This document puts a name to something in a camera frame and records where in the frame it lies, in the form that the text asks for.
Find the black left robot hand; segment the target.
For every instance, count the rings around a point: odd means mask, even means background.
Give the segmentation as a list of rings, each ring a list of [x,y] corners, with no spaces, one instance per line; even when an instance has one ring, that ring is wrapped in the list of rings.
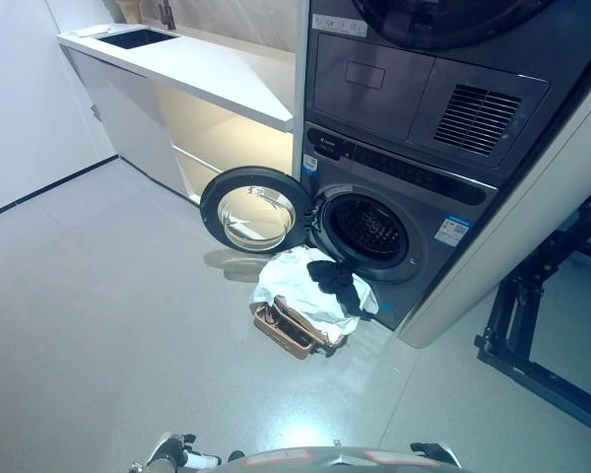
[[[172,434],[171,456],[178,467],[193,470],[211,470],[220,466],[222,459],[213,454],[193,449],[196,436],[193,434]]]

